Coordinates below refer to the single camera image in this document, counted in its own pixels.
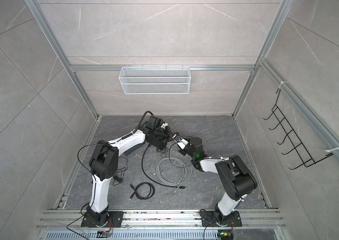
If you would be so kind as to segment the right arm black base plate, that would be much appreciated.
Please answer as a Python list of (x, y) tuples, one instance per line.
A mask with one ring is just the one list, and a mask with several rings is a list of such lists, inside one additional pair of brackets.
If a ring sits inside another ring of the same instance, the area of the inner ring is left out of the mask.
[(238, 211), (228, 216), (223, 216), (217, 211), (200, 210), (199, 215), (203, 227), (242, 227), (241, 217)]

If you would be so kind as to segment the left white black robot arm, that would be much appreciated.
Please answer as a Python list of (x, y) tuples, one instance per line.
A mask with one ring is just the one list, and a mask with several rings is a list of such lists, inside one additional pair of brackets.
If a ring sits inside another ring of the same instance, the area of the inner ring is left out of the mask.
[(98, 141), (89, 161), (93, 187), (89, 205), (86, 207), (84, 223), (103, 227), (109, 221), (108, 192), (110, 182), (118, 169), (119, 157), (147, 142), (162, 150), (171, 136), (168, 123), (146, 111), (135, 129), (114, 140)]

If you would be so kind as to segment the black power adapter with cable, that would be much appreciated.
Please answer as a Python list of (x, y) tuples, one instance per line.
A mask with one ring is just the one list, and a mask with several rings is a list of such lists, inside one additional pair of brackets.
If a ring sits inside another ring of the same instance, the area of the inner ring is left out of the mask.
[(178, 133), (172, 133), (172, 134), (171, 134), (170, 141), (167, 143), (167, 146), (166, 146), (163, 150), (158, 150), (158, 149), (156, 149), (157, 153), (160, 153), (161, 155), (166, 155), (166, 154), (167, 154), (167, 152), (169, 151), (169, 146), (170, 146), (172, 143), (174, 143), (174, 140), (172, 139), (172, 136), (173, 136), (174, 134), (177, 134), (177, 135), (178, 135)]

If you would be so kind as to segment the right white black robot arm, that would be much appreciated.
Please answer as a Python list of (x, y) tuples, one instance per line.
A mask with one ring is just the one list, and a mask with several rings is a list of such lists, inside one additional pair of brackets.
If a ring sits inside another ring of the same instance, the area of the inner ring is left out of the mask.
[(192, 166), (201, 172), (218, 174), (224, 194), (216, 204), (212, 222), (224, 226), (237, 220), (235, 212), (244, 199), (257, 188), (257, 181), (238, 155), (228, 158), (213, 158), (205, 154), (200, 138), (182, 138), (174, 135), (172, 139), (182, 155), (191, 157)]

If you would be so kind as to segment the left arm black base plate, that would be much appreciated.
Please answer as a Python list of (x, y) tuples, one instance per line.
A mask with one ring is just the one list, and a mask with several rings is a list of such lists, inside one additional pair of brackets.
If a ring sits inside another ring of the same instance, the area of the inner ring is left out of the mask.
[(96, 222), (88, 214), (84, 215), (81, 223), (81, 227), (88, 228), (109, 228), (112, 224), (113, 228), (120, 228), (123, 222), (124, 212), (122, 211), (111, 211), (108, 215)]

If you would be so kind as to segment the ribbed black network switch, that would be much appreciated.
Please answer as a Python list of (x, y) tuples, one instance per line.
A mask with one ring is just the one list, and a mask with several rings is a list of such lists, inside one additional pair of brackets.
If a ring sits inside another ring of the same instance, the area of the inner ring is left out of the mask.
[(167, 146), (168, 140), (166, 138), (161, 139), (158, 137), (154, 137), (154, 138), (150, 138), (148, 142), (152, 144), (153, 146), (155, 146), (158, 150), (163, 150)]

